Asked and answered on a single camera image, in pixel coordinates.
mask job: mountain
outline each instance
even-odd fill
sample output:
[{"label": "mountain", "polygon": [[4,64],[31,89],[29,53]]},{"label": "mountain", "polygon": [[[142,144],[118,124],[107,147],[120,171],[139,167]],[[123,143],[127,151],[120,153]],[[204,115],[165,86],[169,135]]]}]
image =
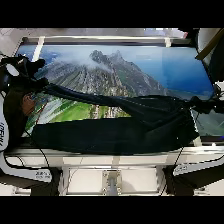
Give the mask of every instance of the mountain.
[{"label": "mountain", "polygon": [[72,90],[118,96],[167,95],[168,90],[133,62],[125,61],[119,51],[104,55],[94,50],[90,64],[53,60],[37,77]]}]

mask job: mountain picture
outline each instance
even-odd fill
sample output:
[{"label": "mountain picture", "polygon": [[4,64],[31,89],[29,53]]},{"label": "mountain picture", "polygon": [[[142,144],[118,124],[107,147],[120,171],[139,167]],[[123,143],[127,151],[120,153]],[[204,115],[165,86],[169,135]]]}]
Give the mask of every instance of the mountain picture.
[{"label": "mountain picture", "polygon": [[[32,60],[32,45],[18,53]],[[103,45],[44,45],[40,58],[46,65],[36,78],[83,93],[106,96],[164,95],[209,99],[213,87],[197,52],[189,48]],[[27,122],[32,132],[36,123],[129,116],[120,108],[90,105],[38,94]]]}]

